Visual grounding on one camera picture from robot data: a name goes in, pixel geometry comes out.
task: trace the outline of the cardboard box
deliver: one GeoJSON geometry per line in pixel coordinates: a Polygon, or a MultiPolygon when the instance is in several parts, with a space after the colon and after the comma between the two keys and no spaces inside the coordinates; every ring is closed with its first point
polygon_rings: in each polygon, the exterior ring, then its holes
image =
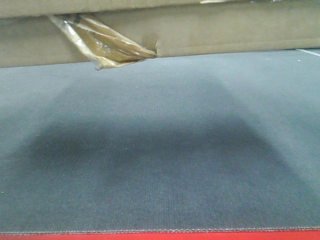
{"type": "Polygon", "coordinates": [[[0,67],[88,61],[45,16],[74,12],[96,12],[104,24],[159,57],[320,46],[317,0],[15,2],[0,3],[0,67]]]}

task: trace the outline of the stitched edge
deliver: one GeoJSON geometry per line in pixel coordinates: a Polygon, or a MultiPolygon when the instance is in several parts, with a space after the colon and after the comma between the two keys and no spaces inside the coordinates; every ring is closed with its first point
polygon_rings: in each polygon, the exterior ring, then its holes
{"type": "Polygon", "coordinates": [[[190,228],[190,229],[132,229],[132,230],[98,230],[98,231],[9,231],[0,235],[37,235],[37,234],[134,234],[134,233],[211,233],[211,232],[275,232],[275,231],[308,231],[320,230],[313,227],[262,227],[262,228],[190,228]]]}

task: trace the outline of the red edge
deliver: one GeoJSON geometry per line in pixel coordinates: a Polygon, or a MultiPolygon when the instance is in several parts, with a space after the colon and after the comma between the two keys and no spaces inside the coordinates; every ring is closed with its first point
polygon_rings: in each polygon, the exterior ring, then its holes
{"type": "Polygon", "coordinates": [[[2,234],[0,240],[320,240],[320,230],[2,234]]]}

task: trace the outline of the clear plastic tape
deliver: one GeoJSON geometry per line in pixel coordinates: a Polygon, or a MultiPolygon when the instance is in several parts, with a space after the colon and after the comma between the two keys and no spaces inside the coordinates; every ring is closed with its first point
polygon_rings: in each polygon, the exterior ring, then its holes
{"type": "Polygon", "coordinates": [[[97,70],[116,68],[157,57],[154,51],[119,34],[92,14],[50,15],[48,18],[81,53],[95,63],[97,70]]]}

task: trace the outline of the gray carpet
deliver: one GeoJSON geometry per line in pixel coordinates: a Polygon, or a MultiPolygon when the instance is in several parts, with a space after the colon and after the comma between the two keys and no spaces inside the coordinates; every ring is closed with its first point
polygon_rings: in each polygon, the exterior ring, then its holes
{"type": "Polygon", "coordinates": [[[320,227],[320,57],[0,69],[0,232],[320,227]]]}

